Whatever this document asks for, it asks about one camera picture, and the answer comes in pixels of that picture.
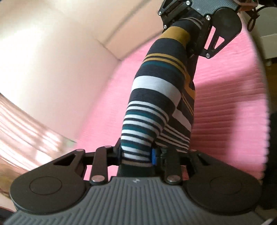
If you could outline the sheer window curtain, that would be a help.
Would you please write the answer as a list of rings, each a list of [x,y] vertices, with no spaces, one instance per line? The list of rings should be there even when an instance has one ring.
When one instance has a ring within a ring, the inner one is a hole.
[[[72,151],[74,145],[1,95],[1,194],[9,196],[17,177]]]

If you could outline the striped navy teal shirt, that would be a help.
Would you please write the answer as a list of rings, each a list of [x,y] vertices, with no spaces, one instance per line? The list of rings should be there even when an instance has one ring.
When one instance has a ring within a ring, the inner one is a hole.
[[[134,77],[123,119],[123,164],[150,167],[154,146],[188,151],[198,60],[190,49],[201,27],[192,16],[178,20],[150,47]]]

